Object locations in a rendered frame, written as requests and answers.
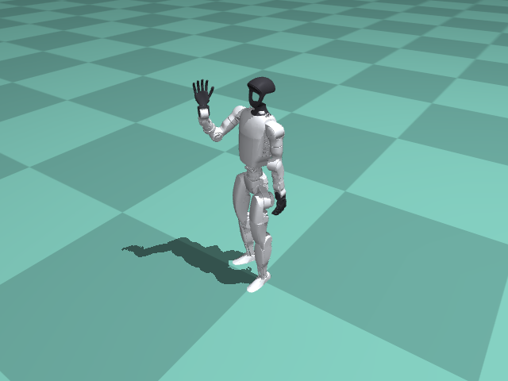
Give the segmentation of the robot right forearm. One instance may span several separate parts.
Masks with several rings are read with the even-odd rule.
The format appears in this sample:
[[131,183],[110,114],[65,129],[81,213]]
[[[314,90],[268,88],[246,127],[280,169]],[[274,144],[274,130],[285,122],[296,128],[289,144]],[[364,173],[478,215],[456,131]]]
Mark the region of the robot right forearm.
[[200,109],[200,117],[198,116],[199,124],[203,127],[203,131],[206,134],[212,134],[216,126],[215,124],[209,119],[209,111],[207,108]]

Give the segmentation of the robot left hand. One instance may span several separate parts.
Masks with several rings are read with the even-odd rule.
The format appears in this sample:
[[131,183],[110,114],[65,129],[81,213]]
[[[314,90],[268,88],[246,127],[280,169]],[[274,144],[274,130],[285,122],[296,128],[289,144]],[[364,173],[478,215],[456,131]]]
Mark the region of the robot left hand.
[[275,199],[277,200],[277,203],[276,203],[277,207],[275,208],[274,211],[272,211],[271,214],[279,215],[282,213],[284,208],[287,206],[286,195],[284,195],[282,198],[280,198],[280,194],[278,192],[275,192]]

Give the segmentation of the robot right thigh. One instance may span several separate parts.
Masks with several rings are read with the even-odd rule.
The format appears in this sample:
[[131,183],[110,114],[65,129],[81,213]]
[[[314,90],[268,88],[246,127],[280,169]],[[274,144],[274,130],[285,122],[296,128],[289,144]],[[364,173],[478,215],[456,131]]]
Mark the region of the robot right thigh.
[[250,229],[249,223],[249,203],[250,203],[250,192],[244,183],[244,172],[237,175],[234,187],[233,187],[233,206],[235,213],[240,223],[247,229]]

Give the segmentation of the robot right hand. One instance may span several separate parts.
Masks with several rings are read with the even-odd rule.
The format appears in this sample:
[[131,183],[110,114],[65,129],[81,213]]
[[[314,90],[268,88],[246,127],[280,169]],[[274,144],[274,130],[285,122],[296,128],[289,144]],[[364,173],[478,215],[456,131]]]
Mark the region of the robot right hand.
[[204,109],[204,108],[208,109],[209,115],[210,115],[210,108],[207,105],[207,103],[210,101],[209,98],[210,98],[211,94],[213,93],[214,87],[211,87],[211,90],[210,90],[209,95],[208,95],[208,92],[207,92],[208,81],[209,80],[206,80],[205,90],[204,90],[203,79],[201,80],[201,89],[202,89],[202,91],[200,91],[199,81],[197,81],[198,93],[197,93],[196,88],[195,88],[195,83],[193,83],[194,97],[195,97],[196,102],[199,104],[199,106],[198,106],[198,115],[199,115],[199,117],[200,117],[200,109]]

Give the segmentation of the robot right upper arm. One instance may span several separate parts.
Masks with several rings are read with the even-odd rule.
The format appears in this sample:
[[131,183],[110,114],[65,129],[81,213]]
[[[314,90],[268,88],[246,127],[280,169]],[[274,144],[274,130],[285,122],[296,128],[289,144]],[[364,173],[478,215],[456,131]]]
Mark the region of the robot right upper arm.
[[221,126],[216,127],[215,131],[209,134],[212,141],[219,142],[226,133],[238,125],[240,123],[241,112],[244,109],[247,108],[244,106],[236,106],[233,112],[221,123]]

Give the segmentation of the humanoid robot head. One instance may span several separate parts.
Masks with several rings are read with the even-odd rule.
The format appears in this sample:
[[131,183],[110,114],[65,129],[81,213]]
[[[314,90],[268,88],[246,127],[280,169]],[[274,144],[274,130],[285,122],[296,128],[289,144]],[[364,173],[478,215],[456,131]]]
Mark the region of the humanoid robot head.
[[[264,114],[259,114],[259,111],[264,111],[266,114],[269,113],[267,111],[266,104],[263,103],[262,101],[266,94],[275,92],[275,84],[269,78],[258,77],[248,82],[248,88],[249,88],[248,95],[249,103],[251,107],[255,108],[254,110],[251,111],[251,114],[254,116],[264,116]],[[260,96],[258,101],[252,100],[252,92],[257,93]]]

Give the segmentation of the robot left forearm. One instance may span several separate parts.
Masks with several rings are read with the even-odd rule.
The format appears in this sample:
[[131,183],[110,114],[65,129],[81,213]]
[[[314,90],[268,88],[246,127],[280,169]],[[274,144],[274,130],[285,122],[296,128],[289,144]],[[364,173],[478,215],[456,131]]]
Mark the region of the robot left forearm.
[[271,172],[271,177],[273,178],[273,189],[275,192],[280,194],[280,198],[282,198],[286,194],[286,190],[284,188],[284,167],[282,161],[279,161],[276,165],[276,171]]

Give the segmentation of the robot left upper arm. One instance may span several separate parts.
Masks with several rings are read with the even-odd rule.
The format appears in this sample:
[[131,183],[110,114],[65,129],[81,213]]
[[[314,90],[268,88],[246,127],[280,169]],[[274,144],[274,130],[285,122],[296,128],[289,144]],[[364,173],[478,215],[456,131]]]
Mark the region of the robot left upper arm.
[[270,141],[271,159],[268,159],[267,169],[269,171],[276,171],[276,165],[282,161],[283,154],[283,138],[285,135],[284,128],[281,124],[275,121],[268,121],[265,124],[266,135]]

